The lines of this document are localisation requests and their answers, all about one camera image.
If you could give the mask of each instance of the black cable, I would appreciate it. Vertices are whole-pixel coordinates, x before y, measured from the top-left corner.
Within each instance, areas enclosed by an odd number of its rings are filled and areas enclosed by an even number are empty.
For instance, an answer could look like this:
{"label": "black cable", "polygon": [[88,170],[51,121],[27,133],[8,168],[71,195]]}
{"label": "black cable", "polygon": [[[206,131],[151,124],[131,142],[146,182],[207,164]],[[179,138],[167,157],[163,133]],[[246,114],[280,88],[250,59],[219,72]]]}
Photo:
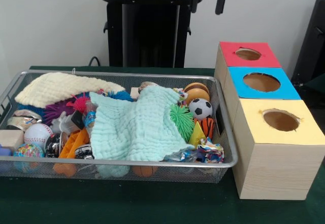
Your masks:
{"label": "black cable", "polygon": [[93,56],[93,57],[90,59],[90,62],[89,62],[89,64],[88,64],[88,66],[91,66],[93,60],[96,60],[96,61],[97,61],[97,64],[98,64],[99,67],[101,66],[100,60],[98,60],[98,58],[97,58],[96,56]]}

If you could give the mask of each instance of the green cloth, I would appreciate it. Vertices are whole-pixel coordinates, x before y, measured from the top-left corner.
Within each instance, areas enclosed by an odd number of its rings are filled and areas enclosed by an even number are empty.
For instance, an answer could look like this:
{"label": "green cloth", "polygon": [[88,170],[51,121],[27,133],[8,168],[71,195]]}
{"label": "green cloth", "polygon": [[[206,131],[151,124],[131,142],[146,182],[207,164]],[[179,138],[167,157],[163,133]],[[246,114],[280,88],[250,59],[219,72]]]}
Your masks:
{"label": "green cloth", "polygon": [[[214,73],[213,69],[76,69],[208,76]],[[240,200],[231,170],[219,184],[2,178],[0,189],[0,223],[325,223],[323,165],[305,201]]]}

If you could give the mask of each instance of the white wall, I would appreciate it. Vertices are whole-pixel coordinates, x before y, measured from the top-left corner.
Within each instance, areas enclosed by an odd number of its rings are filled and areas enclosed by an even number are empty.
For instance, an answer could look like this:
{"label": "white wall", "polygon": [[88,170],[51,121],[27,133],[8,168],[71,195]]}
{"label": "white wall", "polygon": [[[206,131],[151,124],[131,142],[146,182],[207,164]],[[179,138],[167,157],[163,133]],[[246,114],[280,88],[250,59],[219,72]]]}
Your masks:
{"label": "white wall", "polygon": [[[216,0],[203,0],[185,66],[214,68],[219,41],[268,42],[290,76],[314,2],[226,0],[216,16]],[[108,65],[105,22],[102,0],[0,0],[1,83],[31,65],[85,66],[93,55]]]}

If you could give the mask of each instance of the round hole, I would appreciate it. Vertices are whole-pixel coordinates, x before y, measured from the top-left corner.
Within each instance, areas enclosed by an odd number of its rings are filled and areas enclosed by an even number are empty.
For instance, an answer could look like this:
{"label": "round hole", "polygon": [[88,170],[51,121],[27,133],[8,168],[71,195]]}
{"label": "round hole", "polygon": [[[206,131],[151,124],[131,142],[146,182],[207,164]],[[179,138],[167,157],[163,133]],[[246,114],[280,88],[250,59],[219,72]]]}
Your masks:
{"label": "round hole", "polygon": [[250,73],[244,79],[249,87],[262,92],[272,92],[280,88],[281,84],[275,77],[263,73]]}
{"label": "round hole", "polygon": [[236,55],[244,60],[258,60],[261,57],[258,51],[248,48],[240,48],[236,51]]}
{"label": "round hole", "polygon": [[292,131],[299,126],[299,118],[286,111],[268,110],[263,113],[263,118],[268,125],[280,131]]}

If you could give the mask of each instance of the baseball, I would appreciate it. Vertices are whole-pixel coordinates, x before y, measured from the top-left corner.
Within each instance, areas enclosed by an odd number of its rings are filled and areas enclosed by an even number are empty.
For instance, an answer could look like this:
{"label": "baseball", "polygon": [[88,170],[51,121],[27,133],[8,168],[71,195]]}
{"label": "baseball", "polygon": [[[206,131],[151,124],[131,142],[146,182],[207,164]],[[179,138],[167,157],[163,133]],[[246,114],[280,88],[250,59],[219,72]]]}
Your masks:
{"label": "baseball", "polygon": [[24,135],[26,144],[36,144],[44,150],[47,139],[53,134],[52,129],[45,124],[37,123],[30,126]]}

